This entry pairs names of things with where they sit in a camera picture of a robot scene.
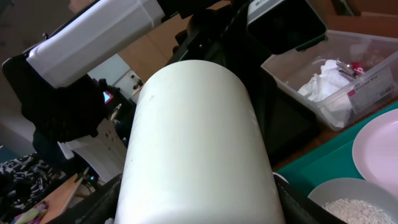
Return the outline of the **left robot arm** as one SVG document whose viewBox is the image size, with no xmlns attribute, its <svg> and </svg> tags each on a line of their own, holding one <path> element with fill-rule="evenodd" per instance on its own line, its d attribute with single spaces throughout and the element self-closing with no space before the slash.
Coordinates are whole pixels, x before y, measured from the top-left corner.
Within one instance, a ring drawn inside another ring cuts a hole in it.
<svg viewBox="0 0 398 224">
<path fill-rule="evenodd" d="M 106 117 L 105 82 L 88 72 L 175 15 L 191 19 L 173 61 L 204 56 L 217 40 L 245 41 L 253 54 L 304 50 L 327 26 L 311 1 L 95 1 L 38 44 L 8 58 L 2 72 L 22 115 L 55 142 L 96 136 Z"/>
</svg>

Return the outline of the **white napkin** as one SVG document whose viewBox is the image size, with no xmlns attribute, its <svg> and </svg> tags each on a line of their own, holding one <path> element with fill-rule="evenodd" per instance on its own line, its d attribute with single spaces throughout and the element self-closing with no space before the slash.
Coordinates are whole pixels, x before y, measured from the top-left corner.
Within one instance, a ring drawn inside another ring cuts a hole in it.
<svg viewBox="0 0 398 224">
<path fill-rule="evenodd" d="M 346 126 L 352 106 L 346 94 L 333 97 L 329 103 L 320 105 L 328 97 L 348 85 L 350 81 L 341 75 L 340 68 L 337 66 L 337 60 L 326 60 L 320 67 L 321 74 L 315 73 L 310 81 L 304 84 L 299 90 L 302 96 L 316 103 L 328 121 L 334 128 L 341 129 Z"/>
</svg>

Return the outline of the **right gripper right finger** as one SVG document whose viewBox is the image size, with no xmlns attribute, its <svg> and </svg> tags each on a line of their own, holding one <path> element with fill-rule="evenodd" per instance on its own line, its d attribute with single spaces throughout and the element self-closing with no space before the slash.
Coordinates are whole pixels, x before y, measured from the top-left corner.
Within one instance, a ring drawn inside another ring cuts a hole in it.
<svg viewBox="0 0 398 224">
<path fill-rule="evenodd" d="M 274 174 L 274 180 L 288 224 L 346 224 L 321 206 L 296 191 L 283 178 Z"/>
</svg>

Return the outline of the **grey bowl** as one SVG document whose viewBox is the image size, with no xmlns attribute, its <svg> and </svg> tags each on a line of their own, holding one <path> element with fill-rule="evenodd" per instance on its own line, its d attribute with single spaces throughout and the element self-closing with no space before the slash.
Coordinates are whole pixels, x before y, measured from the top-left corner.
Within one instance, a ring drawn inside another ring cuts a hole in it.
<svg viewBox="0 0 398 224">
<path fill-rule="evenodd" d="M 363 200 L 384 210 L 397 222 L 397 199 L 383 188 L 361 179 L 338 178 L 315 187 L 308 198 L 320 205 L 338 199 Z"/>
</svg>

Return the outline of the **pile of rice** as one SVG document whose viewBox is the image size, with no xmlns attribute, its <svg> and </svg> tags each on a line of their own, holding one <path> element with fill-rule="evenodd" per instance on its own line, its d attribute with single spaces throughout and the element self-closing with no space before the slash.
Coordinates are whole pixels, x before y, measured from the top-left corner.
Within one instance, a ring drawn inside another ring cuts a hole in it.
<svg viewBox="0 0 398 224">
<path fill-rule="evenodd" d="M 326 211 L 347 224 L 396 224 L 397 222 L 374 205 L 363 200 L 342 198 L 322 205 Z"/>
</svg>

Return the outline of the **red sauce packet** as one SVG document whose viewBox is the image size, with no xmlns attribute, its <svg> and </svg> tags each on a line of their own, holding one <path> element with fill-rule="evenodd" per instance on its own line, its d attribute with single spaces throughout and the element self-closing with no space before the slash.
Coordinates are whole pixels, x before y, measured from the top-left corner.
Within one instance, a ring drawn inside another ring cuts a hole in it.
<svg viewBox="0 0 398 224">
<path fill-rule="evenodd" d="M 359 62 L 345 63 L 337 61 L 336 64 L 339 67 L 339 72 L 344 73 L 351 78 L 358 78 L 365 73 Z"/>
</svg>

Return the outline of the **white cup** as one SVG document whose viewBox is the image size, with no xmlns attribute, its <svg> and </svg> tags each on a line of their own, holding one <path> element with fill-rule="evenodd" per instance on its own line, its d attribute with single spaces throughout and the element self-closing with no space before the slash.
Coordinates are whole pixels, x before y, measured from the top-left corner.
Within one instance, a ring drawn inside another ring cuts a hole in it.
<svg viewBox="0 0 398 224">
<path fill-rule="evenodd" d="M 186 60 L 140 92 L 116 223 L 284 223 L 246 88 L 213 62 Z"/>
</svg>

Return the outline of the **large white plate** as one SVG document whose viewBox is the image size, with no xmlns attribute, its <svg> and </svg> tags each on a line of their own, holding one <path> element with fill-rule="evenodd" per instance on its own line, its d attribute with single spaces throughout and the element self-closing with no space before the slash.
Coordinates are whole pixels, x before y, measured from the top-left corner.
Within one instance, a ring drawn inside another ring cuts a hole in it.
<svg viewBox="0 0 398 224">
<path fill-rule="evenodd" d="M 355 167 L 363 179 L 397 196 L 397 110 L 366 124 L 352 147 Z"/>
</svg>

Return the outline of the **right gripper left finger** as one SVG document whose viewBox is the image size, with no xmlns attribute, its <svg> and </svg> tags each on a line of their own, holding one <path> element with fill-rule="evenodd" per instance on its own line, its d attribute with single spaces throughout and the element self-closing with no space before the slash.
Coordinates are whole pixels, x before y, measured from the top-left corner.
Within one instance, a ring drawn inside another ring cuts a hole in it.
<svg viewBox="0 0 398 224">
<path fill-rule="evenodd" d="M 122 177 L 119 174 L 112 178 L 49 224 L 104 224 L 109 218 L 115 218 Z"/>
</svg>

